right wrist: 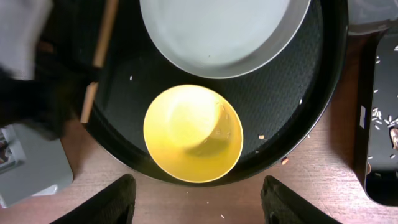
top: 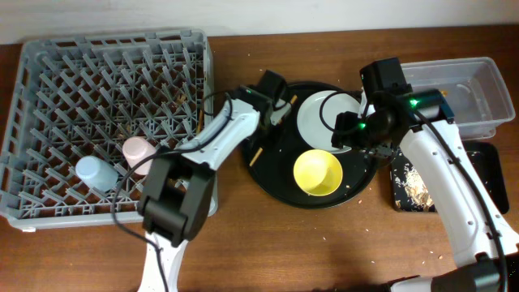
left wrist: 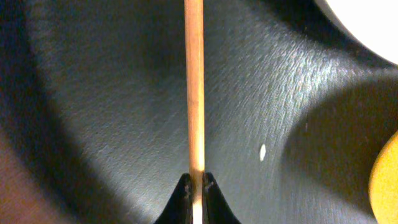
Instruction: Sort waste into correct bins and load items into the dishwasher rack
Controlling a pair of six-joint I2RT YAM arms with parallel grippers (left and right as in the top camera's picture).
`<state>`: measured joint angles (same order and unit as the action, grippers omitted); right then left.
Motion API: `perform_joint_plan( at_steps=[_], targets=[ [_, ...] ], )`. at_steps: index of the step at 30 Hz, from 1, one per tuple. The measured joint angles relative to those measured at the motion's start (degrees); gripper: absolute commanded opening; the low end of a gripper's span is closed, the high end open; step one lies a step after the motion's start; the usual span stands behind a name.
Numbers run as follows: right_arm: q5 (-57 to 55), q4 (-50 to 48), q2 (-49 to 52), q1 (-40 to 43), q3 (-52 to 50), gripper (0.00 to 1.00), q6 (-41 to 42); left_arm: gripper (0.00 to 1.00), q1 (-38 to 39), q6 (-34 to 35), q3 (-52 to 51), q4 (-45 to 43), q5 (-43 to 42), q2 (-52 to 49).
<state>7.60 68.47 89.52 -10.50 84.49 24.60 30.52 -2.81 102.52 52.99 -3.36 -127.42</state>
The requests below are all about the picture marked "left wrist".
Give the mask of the yellow bowl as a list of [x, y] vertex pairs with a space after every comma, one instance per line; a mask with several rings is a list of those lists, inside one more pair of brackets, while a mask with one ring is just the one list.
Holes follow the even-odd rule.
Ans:
[[379, 224], [397, 224], [397, 133], [377, 156], [369, 178], [369, 201]]

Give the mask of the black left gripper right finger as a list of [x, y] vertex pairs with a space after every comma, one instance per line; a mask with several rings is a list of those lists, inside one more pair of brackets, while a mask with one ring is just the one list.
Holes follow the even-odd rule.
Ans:
[[231, 211], [211, 172], [203, 174], [202, 199], [204, 224], [241, 224]]

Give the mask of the wooden chopstick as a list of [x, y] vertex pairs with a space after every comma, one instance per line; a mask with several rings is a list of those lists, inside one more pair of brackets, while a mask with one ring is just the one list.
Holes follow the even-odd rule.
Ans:
[[193, 184], [192, 223], [203, 224], [202, 178], [205, 171], [203, 0], [184, 0], [184, 11], [189, 166]]

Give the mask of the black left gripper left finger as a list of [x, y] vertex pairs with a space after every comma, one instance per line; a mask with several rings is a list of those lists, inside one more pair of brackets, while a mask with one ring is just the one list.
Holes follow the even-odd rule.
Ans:
[[192, 224], [192, 193], [190, 175], [185, 173], [154, 224]]

